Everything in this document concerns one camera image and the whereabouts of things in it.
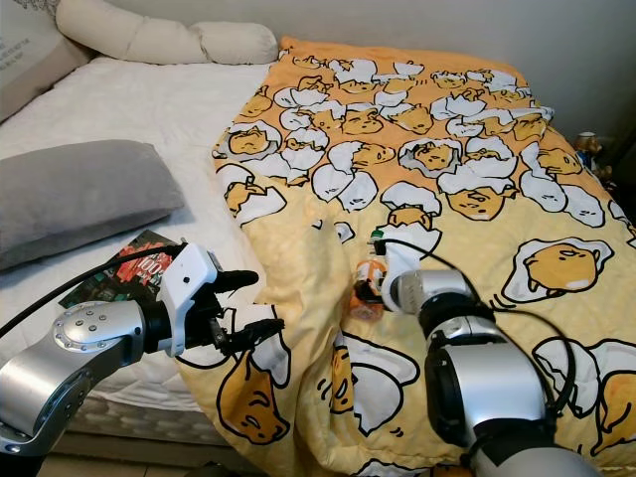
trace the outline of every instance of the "yellow comforter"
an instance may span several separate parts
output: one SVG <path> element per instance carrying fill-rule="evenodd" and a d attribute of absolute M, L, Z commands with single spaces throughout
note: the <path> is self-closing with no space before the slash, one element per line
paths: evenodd
<path fill-rule="evenodd" d="M 212 370 L 182 366 L 219 432 L 271 475 L 411 476 L 456 461 L 427 420 L 415 317 L 347 310 L 380 229 L 456 263 L 492 305 L 561 326 L 577 367 L 557 441 L 599 466 L 634 464 L 636 230 L 552 116 L 507 65 L 284 39 L 213 151 L 267 273 L 262 316 L 286 325 Z M 541 323 L 498 320 L 558 393 L 562 344 Z"/>

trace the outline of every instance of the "book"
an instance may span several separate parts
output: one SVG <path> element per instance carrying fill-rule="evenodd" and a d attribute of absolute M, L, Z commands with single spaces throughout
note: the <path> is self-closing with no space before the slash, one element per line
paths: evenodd
<path fill-rule="evenodd" d="M 170 244 L 175 243 L 146 230 L 113 258 Z M 71 308 L 85 301 L 156 301 L 161 277 L 170 263 L 172 257 L 165 253 L 126 261 L 83 281 L 59 303 L 65 308 Z"/>

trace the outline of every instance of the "plastic bottle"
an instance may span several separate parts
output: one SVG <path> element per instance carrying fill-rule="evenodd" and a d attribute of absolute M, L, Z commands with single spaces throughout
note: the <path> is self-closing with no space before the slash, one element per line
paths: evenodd
<path fill-rule="evenodd" d="M 374 242 L 382 236 L 380 231 L 371 233 L 370 251 L 367 258 L 358 263 L 354 289 L 349 300 L 351 315 L 365 321 L 379 321 L 385 312 L 381 287 L 387 267 L 374 249 Z"/>

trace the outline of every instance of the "wall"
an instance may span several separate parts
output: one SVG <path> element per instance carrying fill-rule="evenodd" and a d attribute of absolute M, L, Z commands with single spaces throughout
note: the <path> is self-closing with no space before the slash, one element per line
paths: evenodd
<path fill-rule="evenodd" d="M 258 22 L 276 36 L 447 50 L 510 63 L 568 138 L 636 117 L 634 0 L 111 0 L 187 25 Z"/>

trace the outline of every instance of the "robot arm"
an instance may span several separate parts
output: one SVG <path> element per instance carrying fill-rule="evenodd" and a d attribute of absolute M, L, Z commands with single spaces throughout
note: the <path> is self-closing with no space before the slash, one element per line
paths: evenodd
<path fill-rule="evenodd" d="M 65 311 L 42 340 L 0 369 L 0 456 L 43 458 L 88 392 L 144 353 L 177 356 L 214 344 L 229 354 L 278 332 L 281 320 L 232 335 L 217 322 L 223 310 L 215 293 L 257 280 L 252 271 L 222 271 L 212 254 L 188 244 L 166 269 L 156 302 L 88 302 Z"/>
<path fill-rule="evenodd" d="M 393 311 L 417 315 L 426 338 L 427 413 L 435 432 L 470 449 L 467 464 L 477 477 L 599 477 L 580 455 L 555 444 L 537 371 L 461 272 L 407 270 L 401 260 L 392 274 L 398 246 L 386 245 L 392 278 L 383 296 Z"/>

